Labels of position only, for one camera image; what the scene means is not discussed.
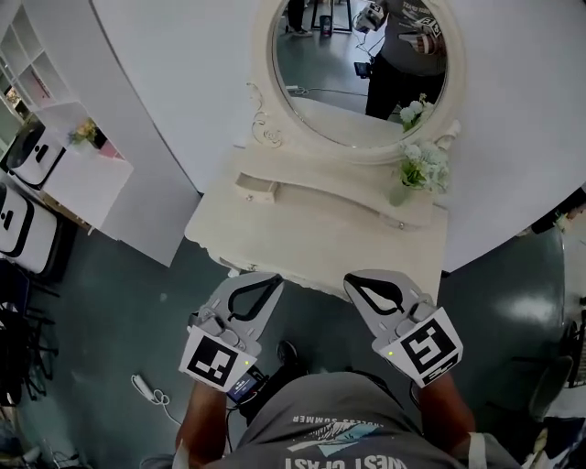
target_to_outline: mirror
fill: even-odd
[[[289,0],[274,27],[275,72],[298,117],[348,147],[393,145],[417,129],[441,97],[448,62],[426,4],[312,1]]]

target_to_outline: green floor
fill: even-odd
[[[559,338],[563,268],[551,230],[513,239],[442,280],[439,302],[464,343],[453,373],[481,425],[491,421],[486,400],[521,408],[528,399],[537,377],[509,358],[548,354]],[[57,322],[60,356],[49,396],[23,406],[31,439],[65,452],[75,445],[96,469],[137,467],[148,454],[171,452],[176,425],[138,395],[130,376],[139,372],[163,389],[169,411],[182,419],[192,386],[177,370],[187,319],[226,273],[186,240],[165,268],[99,233],[78,234],[61,298],[33,299]],[[313,371],[351,365],[383,377],[417,418],[407,380],[372,352],[352,305],[288,283],[261,338],[259,366],[269,374],[281,338],[296,344]],[[233,441],[243,429],[235,416]]]

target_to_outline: flower vase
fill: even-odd
[[[399,207],[403,205],[411,196],[413,190],[403,184],[401,180],[399,180],[392,188],[388,194],[388,201],[391,205],[395,207]]]

